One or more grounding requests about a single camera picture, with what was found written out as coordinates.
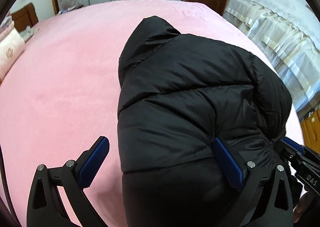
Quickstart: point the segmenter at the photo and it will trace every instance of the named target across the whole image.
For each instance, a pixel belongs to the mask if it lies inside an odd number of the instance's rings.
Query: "pink bedspread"
[[[153,15],[181,33],[247,49],[271,67],[244,34],[198,3],[110,2],[38,24],[40,31],[0,86],[0,141],[12,201],[23,226],[37,166],[57,167],[77,159],[100,135],[109,138],[110,153],[85,193],[108,226],[126,226],[117,144],[118,59],[136,26]],[[303,143],[294,110],[287,136]],[[4,199],[1,184],[0,195]],[[79,224],[65,194],[62,197],[71,219]]]

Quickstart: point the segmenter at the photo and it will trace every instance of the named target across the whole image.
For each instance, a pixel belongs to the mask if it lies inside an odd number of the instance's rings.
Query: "wooden headboard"
[[[32,3],[24,6],[15,13],[11,13],[10,15],[14,21],[14,27],[18,30],[18,32],[25,30],[27,26],[33,27],[39,22],[35,7]]]

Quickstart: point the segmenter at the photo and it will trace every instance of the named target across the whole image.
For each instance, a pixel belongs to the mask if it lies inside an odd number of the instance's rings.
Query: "black puffer jacket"
[[[239,47],[144,19],[119,60],[118,138],[129,227],[213,227],[235,197],[212,154],[224,137],[246,161],[283,162],[292,100],[278,76]]]

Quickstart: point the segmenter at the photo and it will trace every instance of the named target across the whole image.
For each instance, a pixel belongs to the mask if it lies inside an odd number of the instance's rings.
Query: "metal bolt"
[[[277,168],[278,168],[278,170],[279,170],[280,172],[284,171],[284,167],[281,166],[281,165],[278,165]]]
[[[248,167],[250,168],[254,168],[256,166],[256,163],[254,163],[253,161],[248,161],[247,162]]]
[[[42,171],[42,170],[44,169],[44,165],[43,165],[43,164],[39,165],[37,169],[38,169],[39,171]]]
[[[69,161],[66,163],[66,166],[67,166],[67,167],[72,167],[74,164],[75,164],[74,160],[69,160]]]

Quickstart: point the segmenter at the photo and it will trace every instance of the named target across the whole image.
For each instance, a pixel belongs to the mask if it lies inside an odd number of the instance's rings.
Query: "human hand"
[[[300,220],[301,216],[305,213],[315,198],[315,195],[311,193],[306,186],[304,189],[307,191],[307,193],[301,196],[296,208],[293,211],[293,223],[297,223]]]

